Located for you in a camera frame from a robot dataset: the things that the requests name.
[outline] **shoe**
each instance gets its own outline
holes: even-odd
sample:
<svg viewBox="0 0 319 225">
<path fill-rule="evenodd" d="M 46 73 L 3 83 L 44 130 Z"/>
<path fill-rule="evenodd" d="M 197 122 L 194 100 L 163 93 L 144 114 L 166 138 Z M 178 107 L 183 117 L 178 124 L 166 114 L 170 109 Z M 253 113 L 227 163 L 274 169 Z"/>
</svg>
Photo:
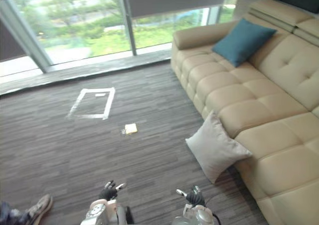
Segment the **shoe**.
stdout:
<svg viewBox="0 0 319 225">
<path fill-rule="evenodd" d="M 41 218 L 50 210 L 53 205 L 53 197 L 49 194 L 44 195 L 36 205 L 32 206 L 28 212 L 30 220 L 27 225 L 39 225 Z"/>
</svg>

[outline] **sofa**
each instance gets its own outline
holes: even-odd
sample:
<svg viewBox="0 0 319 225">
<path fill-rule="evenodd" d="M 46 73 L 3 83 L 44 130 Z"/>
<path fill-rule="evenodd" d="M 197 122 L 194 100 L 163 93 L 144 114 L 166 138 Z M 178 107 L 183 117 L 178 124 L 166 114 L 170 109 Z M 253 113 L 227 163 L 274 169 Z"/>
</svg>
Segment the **sofa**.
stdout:
<svg viewBox="0 0 319 225">
<path fill-rule="evenodd" d="M 271 225 L 319 225 L 319 20 L 274 0 L 243 16 L 277 32 L 235 68 L 213 45 L 237 21 L 173 35 L 171 66 L 205 119 L 253 156 L 236 169 Z"/>
</svg>

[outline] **black glove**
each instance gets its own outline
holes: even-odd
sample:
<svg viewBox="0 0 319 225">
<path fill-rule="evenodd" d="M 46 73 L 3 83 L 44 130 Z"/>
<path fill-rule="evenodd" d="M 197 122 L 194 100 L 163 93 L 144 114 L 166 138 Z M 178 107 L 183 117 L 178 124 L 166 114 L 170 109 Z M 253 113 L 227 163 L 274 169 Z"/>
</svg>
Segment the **black glove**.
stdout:
<svg viewBox="0 0 319 225">
<path fill-rule="evenodd" d="M 111 180 L 108 182 L 104 189 L 100 192 L 99 199 L 105 199 L 106 201 L 109 201 L 111 199 L 114 199 L 117 197 L 118 191 L 115 189 L 115 182 Z"/>
<path fill-rule="evenodd" d="M 197 186 L 194 186 L 192 192 L 187 194 L 186 200 L 189 201 L 194 207 L 196 205 L 202 205 L 204 207 L 206 206 L 205 198 Z"/>
</svg>

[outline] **sofa headrest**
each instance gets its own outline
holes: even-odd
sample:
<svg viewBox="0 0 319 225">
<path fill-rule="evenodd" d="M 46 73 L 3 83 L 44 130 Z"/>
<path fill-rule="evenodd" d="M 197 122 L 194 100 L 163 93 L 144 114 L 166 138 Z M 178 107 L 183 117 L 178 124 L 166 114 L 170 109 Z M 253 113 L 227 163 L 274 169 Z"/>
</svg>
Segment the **sofa headrest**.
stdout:
<svg viewBox="0 0 319 225">
<path fill-rule="evenodd" d="M 319 19 L 309 19 L 298 23 L 297 28 L 293 32 L 302 39 L 319 46 Z"/>
<path fill-rule="evenodd" d="M 289 32 L 292 32 L 298 23 L 312 18 L 301 10 L 274 0 L 252 3 L 249 13 Z"/>
</svg>

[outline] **wall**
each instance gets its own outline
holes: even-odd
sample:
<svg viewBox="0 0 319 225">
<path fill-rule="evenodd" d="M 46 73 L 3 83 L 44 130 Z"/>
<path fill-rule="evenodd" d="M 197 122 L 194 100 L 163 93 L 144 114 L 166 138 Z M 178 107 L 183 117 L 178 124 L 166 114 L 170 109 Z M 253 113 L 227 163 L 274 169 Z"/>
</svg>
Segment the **wall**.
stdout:
<svg viewBox="0 0 319 225">
<path fill-rule="evenodd" d="M 253 2 L 256 2 L 256 1 L 259 1 L 259 0 L 237 0 L 236 8 L 235 8 L 234 15 L 233 15 L 233 19 L 234 20 L 240 19 L 242 17 L 242 15 L 245 14 L 248 11 L 249 5 L 251 3 L 253 3 Z M 305 11 L 305 12 L 307 12 L 307 13 L 309 13 L 309 14 L 311 14 L 314 17 L 319 19 L 319 14 L 314 14 L 314 13 L 308 12 L 308 11 L 300 9 L 300 8 L 298 8 L 298 9 L 302 10 L 302 11 Z"/>
</svg>

